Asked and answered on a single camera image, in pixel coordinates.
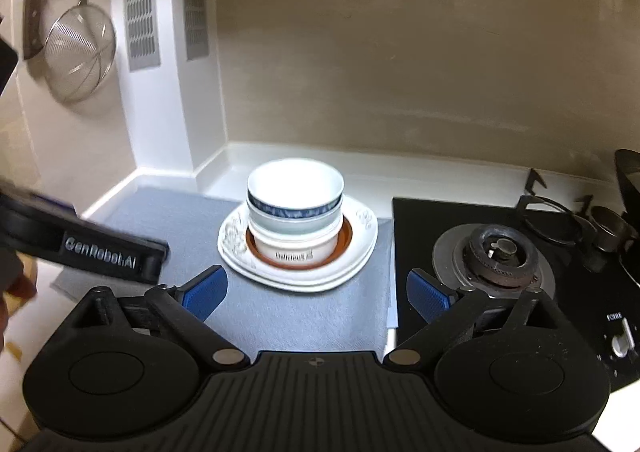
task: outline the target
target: blue-gray placemat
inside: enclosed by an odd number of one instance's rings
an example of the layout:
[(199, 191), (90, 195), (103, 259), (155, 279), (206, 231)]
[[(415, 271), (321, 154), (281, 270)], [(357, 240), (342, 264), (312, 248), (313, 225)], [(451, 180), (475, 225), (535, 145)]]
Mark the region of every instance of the blue-gray placemat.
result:
[[(373, 254), (351, 280), (322, 293), (291, 293), (244, 278), (220, 257), (218, 231), (237, 205), (197, 194), (141, 188), (124, 199), (105, 224), (167, 241), (171, 256), (160, 282), (169, 286), (180, 286), (212, 264), (221, 264), (228, 275), (228, 292), (206, 323), (252, 360), (260, 350), (374, 350), (382, 359), (389, 316), (393, 222), (378, 220)], [(98, 285), (109, 286), (116, 296), (140, 295), (149, 288), (68, 268), (54, 282), (75, 300)]]

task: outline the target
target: blue gripper pad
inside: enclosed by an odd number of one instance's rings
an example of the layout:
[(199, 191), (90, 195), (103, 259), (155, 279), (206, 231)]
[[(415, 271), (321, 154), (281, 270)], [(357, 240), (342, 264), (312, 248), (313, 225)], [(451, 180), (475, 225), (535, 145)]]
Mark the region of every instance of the blue gripper pad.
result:
[(226, 272), (222, 266), (207, 268), (177, 288), (175, 299), (189, 313), (204, 322), (226, 297)]
[(431, 275), (414, 268), (406, 278), (406, 296), (427, 323), (432, 323), (458, 299), (458, 294)]

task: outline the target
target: brown ring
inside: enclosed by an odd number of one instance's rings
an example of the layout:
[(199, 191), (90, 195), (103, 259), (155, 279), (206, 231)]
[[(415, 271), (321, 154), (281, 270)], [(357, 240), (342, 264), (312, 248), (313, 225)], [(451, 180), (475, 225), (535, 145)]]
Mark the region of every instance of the brown ring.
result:
[(340, 232), (338, 232), (338, 243), (335, 245), (335, 249), (329, 257), (327, 257), (324, 261), (318, 262), (317, 264), (307, 264), (305, 266), (296, 266), (294, 264), (280, 264), (274, 260), (271, 260), (268, 257), (265, 257), (258, 251), (258, 248), (255, 245), (254, 235), (251, 233), (251, 230), (247, 228), (246, 230), (246, 245), (249, 248), (249, 251), (254, 254), (254, 257), (258, 260), (261, 260), (265, 264), (269, 266), (273, 266), (274, 268), (279, 268), (280, 270), (295, 270), (297, 272), (301, 272), (303, 270), (315, 270), (317, 268), (322, 268), (323, 266), (328, 265), (331, 262), (334, 262), (337, 258), (341, 257), (344, 252), (347, 251), (347, 248), (351, 244), (351, 239), (353, 238), (353, 229), (351, 228), (351, 223), (347, 220), (345, 216), (342, 217), (342, 228)]

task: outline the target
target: stack of plates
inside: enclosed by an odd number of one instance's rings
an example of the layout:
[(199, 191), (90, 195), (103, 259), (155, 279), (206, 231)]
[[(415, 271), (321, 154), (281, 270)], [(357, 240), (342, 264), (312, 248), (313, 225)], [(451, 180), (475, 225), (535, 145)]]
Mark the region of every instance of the stack of plates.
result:
[(364, 267), (378, 237), (378, 220), (362, 203), (344, 196), (342, 215), (344, 221), (338, 248), (330, 258), (311, 269), (281, 266), (256, 250), (248, 229), (250, 208), (247, 203), (236, 208), (222, 223), (218, 251), (236, 272), (272, 288), (308, 293), (326, 291), (345, 283)]

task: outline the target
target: black circular cover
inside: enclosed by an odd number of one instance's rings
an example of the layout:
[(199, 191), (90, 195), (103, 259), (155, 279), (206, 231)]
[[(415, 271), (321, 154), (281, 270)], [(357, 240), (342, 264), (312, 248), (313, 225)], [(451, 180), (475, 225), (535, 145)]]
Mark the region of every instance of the black circular cover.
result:
[[(500, 262), (488, 255), (490, 244), (498, 248), (502, 239), (514, 243), (513, 262)], [(465, 250), (465, 262), (478, 277), (505, 288), (528, 286), (538, 267), (538, 251), (529, 239), (509, 226), (482, 225), (471, 235)]]
[(574, 349), (546, 328), (501, 330), (446, 352), (436, 388), (452, 416), (482, 434), (521, 443), (569, 439), (592, 430), (609, 398), (602, 364)]
[(38, 354), (22, 389), (39, 425), (109, 439), (175, 416), (193, 398), (198, 381), (196, 362), (180, 346), (97, 326)]

